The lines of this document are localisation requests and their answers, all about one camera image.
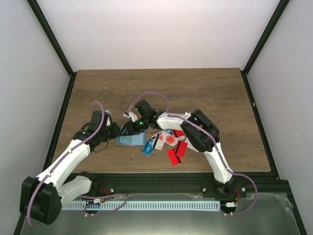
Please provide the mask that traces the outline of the teal leather card holder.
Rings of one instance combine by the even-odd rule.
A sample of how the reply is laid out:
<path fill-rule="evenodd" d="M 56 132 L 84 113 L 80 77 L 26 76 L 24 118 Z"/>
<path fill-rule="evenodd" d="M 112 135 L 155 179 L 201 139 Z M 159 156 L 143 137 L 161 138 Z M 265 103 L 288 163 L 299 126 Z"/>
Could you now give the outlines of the teal leather card holder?
<path fill-rule="evenodd" d="M 140 133 L 132 136 L 121 136 L 115 139 L 116 145 L 123 146 L 143 146 L 146 142 L 146 133 Z"/>

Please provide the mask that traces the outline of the red card with black stripe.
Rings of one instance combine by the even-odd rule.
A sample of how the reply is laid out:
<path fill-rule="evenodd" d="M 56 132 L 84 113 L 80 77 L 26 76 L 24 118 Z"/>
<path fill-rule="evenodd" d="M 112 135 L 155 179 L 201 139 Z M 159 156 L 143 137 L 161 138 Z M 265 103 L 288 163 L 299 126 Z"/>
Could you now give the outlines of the red card with black stripe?
<path fill-rule="evenodd" d="M 167 156 L 172 165 L 178 165 L 182 163 L 182 160 L 180 159 L 180 157 L 175 154 L 174 148 L 167 150 Z"/>

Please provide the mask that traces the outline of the large red card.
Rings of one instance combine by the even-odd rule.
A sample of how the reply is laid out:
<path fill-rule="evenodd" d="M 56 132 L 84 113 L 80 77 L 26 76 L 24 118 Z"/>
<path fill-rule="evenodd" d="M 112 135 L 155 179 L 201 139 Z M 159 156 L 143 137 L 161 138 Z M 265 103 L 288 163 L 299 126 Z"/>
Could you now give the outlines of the large red card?
<path fill-rule="evenodd" d="M 180 158 L 184 157 L 187 147 L 188 147 L 188 143 L 184 141 L 178 141 L 174 149 L 174 154 Z"/>

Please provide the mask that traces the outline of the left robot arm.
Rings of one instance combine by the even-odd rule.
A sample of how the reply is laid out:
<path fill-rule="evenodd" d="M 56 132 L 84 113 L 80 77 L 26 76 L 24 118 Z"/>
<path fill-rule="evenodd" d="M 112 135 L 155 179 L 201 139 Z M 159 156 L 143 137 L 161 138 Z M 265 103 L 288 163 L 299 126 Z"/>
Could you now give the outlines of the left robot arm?
<path fill-rule="evenodd" d="M 70 182 L 65 180 L 92 151 L 101 143 L 118 137 L 119 128 L 112 121 L 109 110 L 96 110 L 90 122 L 75 133 L 65 151 L 37 177 L 24 179 L 21 189 L 20 212 L 26 216 L 30 226 L 33 220 L 52 224 L 64 205 L 86 194 L 96 197 L 100 186 L 87 173 L 78 175 Z"/>

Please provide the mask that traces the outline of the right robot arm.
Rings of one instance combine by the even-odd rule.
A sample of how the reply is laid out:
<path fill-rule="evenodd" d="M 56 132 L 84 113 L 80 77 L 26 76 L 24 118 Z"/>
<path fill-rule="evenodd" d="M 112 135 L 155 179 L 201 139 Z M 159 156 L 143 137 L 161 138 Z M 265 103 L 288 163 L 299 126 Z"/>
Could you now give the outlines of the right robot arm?
<path fill-rule="evenodd" d="M 182 131 L 191 145 L 206 157 L 218 182 L 219 195 L 229 197 L 235 191 L 236 180 L 222 152 L 220 131 L 202 111 L 194 110 L 184 114 L 172 114 L 168 110 L 157 112 L 146 100 L 139 101 L 134 107 L 140 117 L 130 109 L 125 111 L 123 116 L 129 121 L 125 123 L 121 134 L 134 135 L 148 128 Z"/>

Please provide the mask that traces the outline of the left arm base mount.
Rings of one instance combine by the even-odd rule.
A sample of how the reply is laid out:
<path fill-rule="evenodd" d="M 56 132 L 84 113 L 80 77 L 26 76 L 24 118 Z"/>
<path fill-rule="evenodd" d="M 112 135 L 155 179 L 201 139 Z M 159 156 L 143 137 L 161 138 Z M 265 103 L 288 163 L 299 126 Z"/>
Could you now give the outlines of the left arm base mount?
<path fill-rule="evenodd" d="M 114 189 L 109 188 L 92 188 L 88 193 L 81 195 L 81 198 L 85 199 L 107 199 L 110 198 L 114 193 Z"/>

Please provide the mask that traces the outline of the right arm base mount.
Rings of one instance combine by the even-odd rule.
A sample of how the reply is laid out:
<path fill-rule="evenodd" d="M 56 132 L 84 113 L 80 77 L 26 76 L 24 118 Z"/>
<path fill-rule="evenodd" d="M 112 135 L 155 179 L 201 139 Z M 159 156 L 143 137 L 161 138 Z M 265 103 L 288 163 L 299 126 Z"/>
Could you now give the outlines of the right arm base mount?
<path fill-rule="evenodd" d="M 200 189 L 205 197 L 215 198 L 216 200 L 230 200 L 235 199 L 237 196 L 239 196 L 239 198 L 246 198 L 246 192 L 242 191 L 243 187 L 244 185 L 240 182 L 232 186 L 206 182 L 201 184 Z"/>

